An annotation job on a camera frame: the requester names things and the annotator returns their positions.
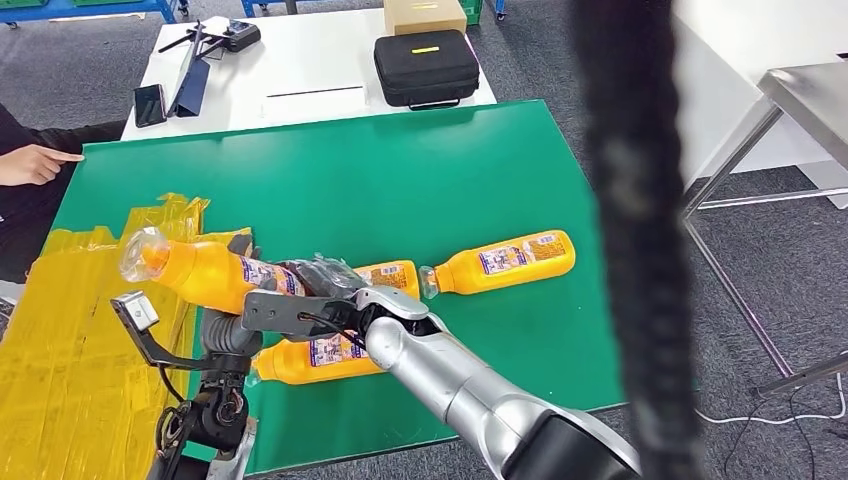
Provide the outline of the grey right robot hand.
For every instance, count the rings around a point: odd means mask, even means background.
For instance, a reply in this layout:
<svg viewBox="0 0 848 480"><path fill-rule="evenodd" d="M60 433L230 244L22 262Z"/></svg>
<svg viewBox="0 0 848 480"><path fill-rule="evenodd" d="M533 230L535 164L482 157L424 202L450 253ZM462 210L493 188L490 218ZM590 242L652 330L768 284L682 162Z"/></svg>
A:
<svg viewBox="0 0 848 480"><path fill-rule="evenodd" d="M349 299L368 286L343 260L319 253L311 259L261 261L252 234L235 235L227 248L239 256L244 280L253 288L292 296Z"/></svg>

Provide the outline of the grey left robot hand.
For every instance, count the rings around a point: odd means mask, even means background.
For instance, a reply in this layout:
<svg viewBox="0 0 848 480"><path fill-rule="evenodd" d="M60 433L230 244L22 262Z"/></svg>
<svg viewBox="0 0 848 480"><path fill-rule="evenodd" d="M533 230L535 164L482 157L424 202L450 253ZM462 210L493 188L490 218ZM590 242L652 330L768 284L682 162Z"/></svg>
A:
<svg viewBox="0 0 848 480"><path fill-rule="evenodd" d="M263 348L260 331L244 328L238 315L214 309L203 310L200 335L208 352L253 357Z"/></svg>

